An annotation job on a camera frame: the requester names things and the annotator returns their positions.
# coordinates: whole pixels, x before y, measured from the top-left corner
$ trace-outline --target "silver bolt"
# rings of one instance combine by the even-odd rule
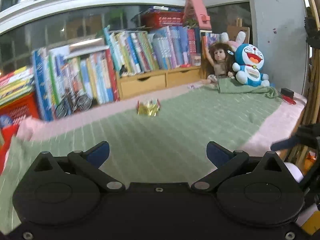
[[[30,232],[24,232],[22,234],[23,239],[25,240],[32,240],[33,239],[33,234],[31,234]]]
[[[286,240],[293,240],[296,237],[296,234],[294,232],[289,232],[285,235]]]
[[[107,184],[107,188],[109,189],[121,189],[122,183],[119,181],[111,181]]]
[[[210,184],[204,181],[199,181],[195,183],[195,188],[200,190],[205,190],[210,187]]]

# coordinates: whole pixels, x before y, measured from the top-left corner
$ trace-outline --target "stuffed animal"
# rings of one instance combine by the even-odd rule
[[[236,38],[236,41],[230,41],[228,33],[220,34],[220,42],[228,44],[233,52],[236,52],[237,48],[244,43],[246,34],[245,32],[239,32]]]
[[[270,86],[269,76],[259,71],[263,67],[264,56],[257,47],[251,44],[240,45],[235,52],[236,62],[232,69],[236,72],[236,79],[243,85],[253,87]]]

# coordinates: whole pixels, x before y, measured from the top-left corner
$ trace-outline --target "gray wall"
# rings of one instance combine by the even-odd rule
[[[301,94],[307,62],[304,1],[253,0],[252,9],[257,20],[257,47],[265,56],[263,72],[276,88]]]

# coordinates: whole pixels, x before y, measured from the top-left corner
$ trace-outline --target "blue plush toy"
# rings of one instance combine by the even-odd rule
[[[242,44],[237,48],[235,58],[232,69],[237,72],[236,79],[241,84],[253,87],[270,85],[269,76],[259,72],[263,67],[264,56],[257,47]]]

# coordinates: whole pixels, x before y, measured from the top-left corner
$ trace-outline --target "green blanket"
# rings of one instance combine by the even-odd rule
[[[218,90],[223,94],[258,93],[265,94],[266,97],[269,98],[275,98],[278,96],[278,91],[273,87],[252,87],[248,85],[242,85],[237,80],[231,78],[220,79],[218,86],[212,87],[212,89]]]
[[[209,141],[237,149],[280,104],[279,98],[263,94],[220,94],[199,88],[161,102],[157,117],[137,115],[132,109],[48,141],[13,138],[0,176],[0,230],[8,233],[19,225],[12,194],[41,151],[64,156],[106,140],[111,154],[100,169],[126,186],[130,182],[193,183],[215,169],[206,156]]]

